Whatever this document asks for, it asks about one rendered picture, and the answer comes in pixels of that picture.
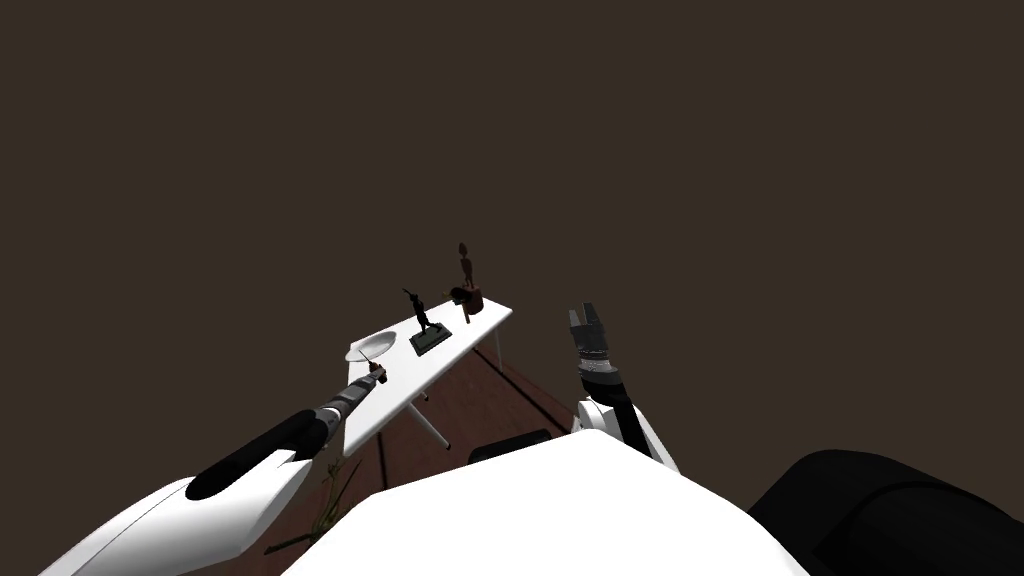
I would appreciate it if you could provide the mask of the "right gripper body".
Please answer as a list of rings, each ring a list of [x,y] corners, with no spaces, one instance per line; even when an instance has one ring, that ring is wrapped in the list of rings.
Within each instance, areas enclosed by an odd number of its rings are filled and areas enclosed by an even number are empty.
[[[570,333],[583,363],[609,363],[609,347],[603,324],[573,324],[570,326]]]

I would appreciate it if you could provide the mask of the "white bowl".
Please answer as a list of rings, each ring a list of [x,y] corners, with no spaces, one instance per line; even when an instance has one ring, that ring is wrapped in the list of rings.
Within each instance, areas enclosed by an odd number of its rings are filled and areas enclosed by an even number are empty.
[[[361,340],[351,343],[345,355],[349,363],[370,362],[386,353],[395,342],[397,334],[394,331],[382,331]]]

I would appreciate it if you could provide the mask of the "white table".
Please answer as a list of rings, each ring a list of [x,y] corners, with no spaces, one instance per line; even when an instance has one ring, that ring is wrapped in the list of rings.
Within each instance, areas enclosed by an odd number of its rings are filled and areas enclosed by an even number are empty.
[[[441,304],[428,310],[428,318],[443,324],[452,335],[422,357],[415,353],[409,340],[419,331],[419,324],[414,317],[383,330],[397,334],[394,344],[374,360],[386,369],[388,382],[371,392],[368,399],[347,418],[342,433],[344,456],[353,456],[402,410],[431,433],[445,449],[450,449],[450,443],[415,408],[414,400],[426,393],[456,362],[512,314],[511,308],[487,298],[483,299],[483,303],[482,311],[471,319],[470,324],[463,321],[462,310],[454,304]],[[368,362],[349,363],[350,379],[367,372]]]

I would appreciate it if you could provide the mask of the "black figure statue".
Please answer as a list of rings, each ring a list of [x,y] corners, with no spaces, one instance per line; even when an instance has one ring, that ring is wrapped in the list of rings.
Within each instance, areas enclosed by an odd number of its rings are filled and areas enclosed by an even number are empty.
[[[411,301],[415,319],[420,326],[419,331],[414,333],[409,340],[415,353],[422,357],[450,338],[452,333],[443,324],[431,322],[428,319],[426,308],[417,294],[407,289],[404,292]]]

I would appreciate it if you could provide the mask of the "brown figure statue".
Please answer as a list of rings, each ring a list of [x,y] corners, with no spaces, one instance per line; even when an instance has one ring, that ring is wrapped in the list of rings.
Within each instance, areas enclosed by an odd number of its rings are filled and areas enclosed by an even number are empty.
[[[473,263],[469,258],[467,246],[464,243],[460,243],[458,251],[464,276],[463,283],[460,286],[452,287],[442,296],[461,307],[465,322],[470,324],[471,317],[480,313],[483,308],[482,292],[474,282]]]

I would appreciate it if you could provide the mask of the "green plant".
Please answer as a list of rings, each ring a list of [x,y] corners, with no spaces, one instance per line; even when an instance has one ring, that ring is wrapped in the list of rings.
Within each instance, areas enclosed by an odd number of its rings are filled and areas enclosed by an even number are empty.
[[[361,462],[362,460],[356,461],[343,482],[338,480],[338,476],[342,471],[344,465],[342,457],[337,457],[333,463],[329,464],[327,467],[327,478],[322,482],[322,484],[329,485],[328,497],[322,511],[312,522],[310,530],[304,534],[268,546],[264,549],[263,554],[273,554],[300,543],[306,543],[309,547],[315,544],[342,517],[348,512],[348,510],[353,507],[353,505],[341,507],[340,501],[345,490],[351,484],[351,481],[358,470]]]

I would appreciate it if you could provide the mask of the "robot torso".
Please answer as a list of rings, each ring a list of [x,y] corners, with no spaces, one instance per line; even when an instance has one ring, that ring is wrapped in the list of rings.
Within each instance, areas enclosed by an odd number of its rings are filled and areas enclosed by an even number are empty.
[[[808,576],[746,512],[603,431],[368,497],[283,576]]]

